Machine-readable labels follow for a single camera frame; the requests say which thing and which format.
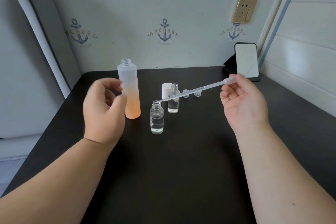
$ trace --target black tabletop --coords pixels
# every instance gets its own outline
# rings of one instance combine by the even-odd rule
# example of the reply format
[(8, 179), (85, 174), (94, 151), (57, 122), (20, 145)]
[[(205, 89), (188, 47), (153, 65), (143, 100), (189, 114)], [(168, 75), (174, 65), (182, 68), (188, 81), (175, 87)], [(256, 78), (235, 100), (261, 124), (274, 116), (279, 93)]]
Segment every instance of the black tabletop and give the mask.
[[(84, 74), (37, 142), (5, 194), (36, 175), (83, 136), (82, 103), (96, 79)], [(176, 114), (165, 109), (164, 131), (154, 135), (149, 109), (161, 84), (194, 89), (223, 80), (222, 67), (138, 70), (141, 116), (126, 119), (83, 223), (256, 223), (235, 135), (220, 88), (181, 98)], [(261, 75), (269, 118), (306, 170), (336, 198), (336, 118)]]

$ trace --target bottle neck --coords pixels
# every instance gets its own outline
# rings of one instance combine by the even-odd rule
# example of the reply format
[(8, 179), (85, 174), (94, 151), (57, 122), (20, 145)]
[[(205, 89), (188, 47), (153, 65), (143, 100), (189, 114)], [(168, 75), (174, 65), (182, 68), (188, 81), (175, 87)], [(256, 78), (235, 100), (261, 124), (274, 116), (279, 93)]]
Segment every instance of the bottle neck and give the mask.
[(161, 109), (161, 102), (154, 101), (152, 107), (153, 107), (154, 110), (160, 110)]
[(173, 84), (171, 85), (171, 91), (178, 91), (178, 90), (179, 90), (179, 85), (176, 84), (176, 83), (173, 83)]
[(124, 67), (128, 67), (130, 65), (132, 65), (132, 61), (130, 59), (122, 59), (121, 60), (121, 64), (124, 66)]

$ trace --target orange gradient bottle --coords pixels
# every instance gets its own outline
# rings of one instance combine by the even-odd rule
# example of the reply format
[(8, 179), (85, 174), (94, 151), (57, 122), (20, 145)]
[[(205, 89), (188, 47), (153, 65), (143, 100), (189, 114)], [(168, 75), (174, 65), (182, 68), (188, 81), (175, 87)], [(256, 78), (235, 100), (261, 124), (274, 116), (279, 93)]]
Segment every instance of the orange gradient bottle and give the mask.
[(137, 66), (130, 59), (123, 59), (118, 66), (118, 74), (122, 81), (122, 93), (127, 96), (125, 115), (129, 119), (135, 119), (141, 114)]

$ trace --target anchor print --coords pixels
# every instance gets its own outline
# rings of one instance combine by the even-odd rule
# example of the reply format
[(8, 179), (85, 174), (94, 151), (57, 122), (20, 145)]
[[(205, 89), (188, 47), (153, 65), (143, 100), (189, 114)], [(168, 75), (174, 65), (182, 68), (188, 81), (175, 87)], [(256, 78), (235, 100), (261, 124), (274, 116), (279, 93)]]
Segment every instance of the anchor print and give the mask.
[[(75, 28), (75, 29), (79, 29), (79, 28), (82, 27), (81, 25), (78, 24), (76, 19), (72, 19), (71, 22), (72, 22), (72, 25), (70, 25), (70, 26)], [(82, 39), (82, 36), (81, 36), (81, 34), (78, 33), (78, 31), (77, 31), (77, 36), (78, 36), (78, 39), (75, 39), (74, 36), (71, 35), (72, 39), (75, 40), (76, 42), (80, 43), (80, 44), (84, 44), (87, 40), (89, 40), (87, 35), (86, 35), (85, 39)]]
[(167, 24), (167, 20), (166, 20), (166, 19), (163, 19), (162, 22), (163, 22), (163, 23), (161, 24), (161, 26), (163, 27), (163, 37), (161, 37), (161, 35), (160, 35), (160, 33), (159, 33), (159, 38), (160, 38), (163, 42), (165, 42), (165, 41), (167, 41), (168, 39), (170, 39), (171, 34), (169, 35), (168, 38), (166, 37), (166, 27), (168, 27), (169, 24)]
[(237, 26), (239, 26), (240, 23), (233, 23), (233, 25), (235, 27), (234, 31), (233, 31), (233, 34), (231, 35), (231, 32), (229, 32), (229, 36), (231, 37), (232, 40), (235, 39), (235, 38), (237, 38), (239, 36), (239, 34), (240, 34), (240, 32), (239, 32), (237, 35), (235, 35), (236, 34)]

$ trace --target gold outlet plate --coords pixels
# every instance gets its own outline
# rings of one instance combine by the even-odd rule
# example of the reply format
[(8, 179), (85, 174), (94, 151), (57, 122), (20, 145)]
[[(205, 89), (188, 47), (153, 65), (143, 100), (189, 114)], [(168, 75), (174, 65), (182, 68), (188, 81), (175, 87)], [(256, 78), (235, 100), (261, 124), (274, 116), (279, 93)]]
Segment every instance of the gold outlet plate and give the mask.
[(250, 23), (257, 0), (238, 0), (234, 11), (233, 23)]

